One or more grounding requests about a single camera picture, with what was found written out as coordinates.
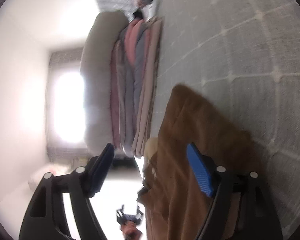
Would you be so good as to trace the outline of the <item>left hand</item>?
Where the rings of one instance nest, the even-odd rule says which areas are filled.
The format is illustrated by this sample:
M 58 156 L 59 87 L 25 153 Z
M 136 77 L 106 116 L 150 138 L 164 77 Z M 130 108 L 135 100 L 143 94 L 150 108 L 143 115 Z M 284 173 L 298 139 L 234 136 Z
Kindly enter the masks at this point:
M 127 221 L 125 224 L 122 224 L 120 230 L 122 231 L 125 240 L 139 240 L 142 236 L 142 232 L 132 221 Z

